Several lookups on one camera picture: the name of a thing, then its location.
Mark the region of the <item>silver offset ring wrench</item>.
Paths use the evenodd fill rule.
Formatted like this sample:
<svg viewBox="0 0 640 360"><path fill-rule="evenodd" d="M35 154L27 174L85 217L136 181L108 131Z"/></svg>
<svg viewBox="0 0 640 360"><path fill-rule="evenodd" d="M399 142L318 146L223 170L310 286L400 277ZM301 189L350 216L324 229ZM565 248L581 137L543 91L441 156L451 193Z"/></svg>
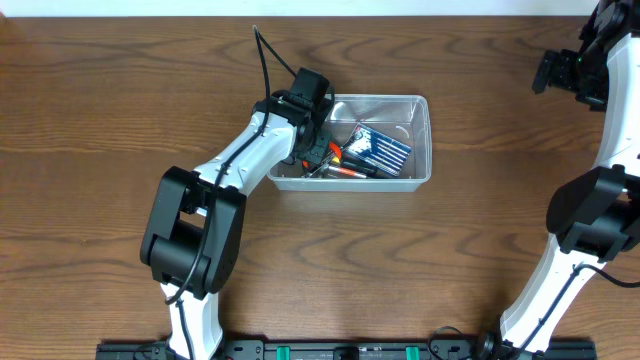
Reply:
<svg viewBox="0 0 640 360"><path fill-rule="evenodd" d="M327 155L324 157L319 164L312 165L309 161L302 161L302 169L303 174L302 178L313 178L318 175L321 171L325 170L334 159L334 155Z"/></svg>

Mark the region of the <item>blue precision screwdriver set case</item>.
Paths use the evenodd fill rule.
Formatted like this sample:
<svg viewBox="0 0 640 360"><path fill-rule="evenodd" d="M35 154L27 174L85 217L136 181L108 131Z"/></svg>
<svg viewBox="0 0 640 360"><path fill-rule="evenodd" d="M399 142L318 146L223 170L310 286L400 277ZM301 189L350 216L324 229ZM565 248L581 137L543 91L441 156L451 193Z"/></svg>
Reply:
<svg viewBox="0 0 640 360"><path fill-rule="evenodd" d="M342 150L392 177L400 175L412 152L409 145L366 125L354 127Z"/></svg>

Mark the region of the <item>claw hammer orange black handle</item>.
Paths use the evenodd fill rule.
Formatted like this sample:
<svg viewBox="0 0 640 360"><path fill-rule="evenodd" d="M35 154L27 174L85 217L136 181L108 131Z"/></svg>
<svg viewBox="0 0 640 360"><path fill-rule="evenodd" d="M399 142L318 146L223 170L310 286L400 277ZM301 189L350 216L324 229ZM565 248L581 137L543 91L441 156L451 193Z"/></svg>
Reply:
<svg viewBox="0 0 640 360"><path fill-rule="evenodd" d="M323 166L323 170L338 173L341 175L346 175L349 177L358 178L358 179L374 178L376 176L375 172L362 167L350 168L350 167L343 167L343 166L328 164Z"/></svg>

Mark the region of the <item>orange handled cutting pliers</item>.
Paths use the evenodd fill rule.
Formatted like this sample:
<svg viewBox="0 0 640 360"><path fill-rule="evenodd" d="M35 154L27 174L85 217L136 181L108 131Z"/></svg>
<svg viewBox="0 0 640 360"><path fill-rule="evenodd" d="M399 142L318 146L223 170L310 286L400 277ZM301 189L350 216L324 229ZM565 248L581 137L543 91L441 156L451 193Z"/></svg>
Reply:
<svg viewBox="0 0 640 360"><path fill-rule="evenodd" d="M342 149L333 141L331 141L329 143L329 153L330 153L330 159L333 160L334 158L337 158L338 163L340 163L341 159L342 159ZM310 169L310 165L309 162L306 160L302 161L302 168L304 170L309 170Z"/></svg>

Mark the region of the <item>black yellow handled screwdriver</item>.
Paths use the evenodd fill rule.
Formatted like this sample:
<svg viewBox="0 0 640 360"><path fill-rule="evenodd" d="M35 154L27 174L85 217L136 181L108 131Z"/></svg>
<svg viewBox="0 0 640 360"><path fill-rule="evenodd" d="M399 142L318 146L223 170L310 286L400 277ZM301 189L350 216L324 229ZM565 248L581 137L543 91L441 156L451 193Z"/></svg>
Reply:
<svg viewBox="0 0 640 360"><path fill-rule="evenodd" d="M348 170L365 174L366 176L374 176L377 174L377 171L378 171L378 169L375 166L372 166L366 162L362 162L358 159L350 159L350 158L341 159L338 157L334 157L331 160L331 163L333 165L340 166Z"/></svg>

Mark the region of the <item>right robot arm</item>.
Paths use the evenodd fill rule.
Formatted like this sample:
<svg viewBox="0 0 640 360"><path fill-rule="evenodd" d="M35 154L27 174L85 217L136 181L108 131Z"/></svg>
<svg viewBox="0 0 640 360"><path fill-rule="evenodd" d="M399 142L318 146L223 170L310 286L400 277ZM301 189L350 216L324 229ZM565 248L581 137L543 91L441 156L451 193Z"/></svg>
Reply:
<svg viewBox="0 0 640 360"><path fill-rule="evenodd" d="M578 51L548 50L532 89L549 87L605 115L592 168L560 186L546 214L544 254L494 331L479 337L475 359L594 359L590 340L555 340L555 327L607 263L639 244L639 3L598 3L579 35Z"/></svg>

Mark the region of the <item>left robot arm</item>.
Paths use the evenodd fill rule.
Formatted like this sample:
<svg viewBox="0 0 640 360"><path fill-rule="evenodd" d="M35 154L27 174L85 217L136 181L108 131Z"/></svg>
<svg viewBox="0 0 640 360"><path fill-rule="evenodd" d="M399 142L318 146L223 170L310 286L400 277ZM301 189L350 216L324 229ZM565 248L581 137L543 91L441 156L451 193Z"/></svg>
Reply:
<svg viewBox="0 0 640 360"><path fill-rule="evenodd" d="M301 68L289 89L254 105L247 127L216 157L163 174L140 248L170 312L162 356L219 353L218 294L238 258L247 199L277 163L328 145L321 128L334 103L329 80Z"/></svg>

